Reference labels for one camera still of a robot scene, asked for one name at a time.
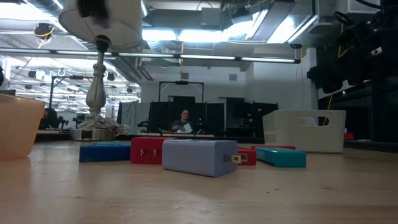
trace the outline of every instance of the person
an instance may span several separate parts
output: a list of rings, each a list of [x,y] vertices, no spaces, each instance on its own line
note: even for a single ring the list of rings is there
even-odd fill
[[[181,119],[178,119],[172,123],[171,131],[173,131],[173,132],[181,131],[183,133],[187,133],[187,132],[191,133],[192,132],[192,123],[189,122],[188,118],[189,118],[189,112],[187,110],[183,110],[181,113]],[[187,131],[185,129],[184,126],[186,124],[189,124],[191,126],[190,131],[189,130]]]
[[[58,128],[58,115],[52,108],[44,109],[44,118],[40,121],[39,130],[46,130],[47,128]]]

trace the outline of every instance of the silver lamp base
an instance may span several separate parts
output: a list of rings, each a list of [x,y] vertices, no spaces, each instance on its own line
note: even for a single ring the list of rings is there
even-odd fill
[[[113,141],[114,131],[109,129],[71,129],[70,137],[74,141]]]

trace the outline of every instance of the red block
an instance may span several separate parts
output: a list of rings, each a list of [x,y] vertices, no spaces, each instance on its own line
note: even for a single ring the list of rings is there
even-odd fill
[[[295,146],[267,146],[267,145],[252,146],[251,149],[256,150],[257,147],[277,147],[277,148],[281,148],[281,149],[293,149],[293,150],[296,150]]]
[[[247,162],[242,162],[239,165],[243,165],[243,166],[252,166],[252,165],[256,165],[257,162],[257,153],[256,150],[253,149],[246,149],[246,148],[242,148],[240,147],[238,149],[238,153],[243,153],[243,154],[247,154],[248,155],[248,161]]]
[[[174,138],[138,137],[131,140],[130,161],[133,164],[162,164],[163,141]]]

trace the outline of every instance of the orange plastic container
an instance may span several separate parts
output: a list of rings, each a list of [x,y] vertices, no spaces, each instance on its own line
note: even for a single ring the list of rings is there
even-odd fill
[[[44,115],[44,102],[0,94],[0,161],[26,157]]]

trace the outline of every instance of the table surface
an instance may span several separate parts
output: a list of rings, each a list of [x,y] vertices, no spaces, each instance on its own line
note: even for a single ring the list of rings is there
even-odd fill
[[[398,223],[398,154],[308,154],[306,169],[258,162],[211,178],[79,164],[79,145],[39,143],[0,162],[1,223]]]

